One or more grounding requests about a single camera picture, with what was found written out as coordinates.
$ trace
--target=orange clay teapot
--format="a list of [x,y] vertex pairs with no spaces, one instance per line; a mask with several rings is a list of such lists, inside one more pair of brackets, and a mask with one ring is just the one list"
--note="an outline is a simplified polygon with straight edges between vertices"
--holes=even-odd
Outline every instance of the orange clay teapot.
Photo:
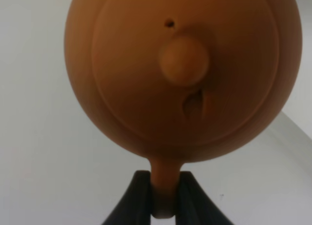
[[295,0],[73,0],[74,92],[111,140],[173,195],[183,163],[251,141],[281,111],[302,48]]

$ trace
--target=clay teapot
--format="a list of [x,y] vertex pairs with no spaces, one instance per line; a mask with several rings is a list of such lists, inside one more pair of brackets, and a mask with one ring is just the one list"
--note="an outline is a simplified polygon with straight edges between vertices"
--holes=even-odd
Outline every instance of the clay teapot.
[[301,48],[295,0],[73,0],[65,33],[82,108],[149,159],[166,195],[184,163],[230,153],[270,124]]

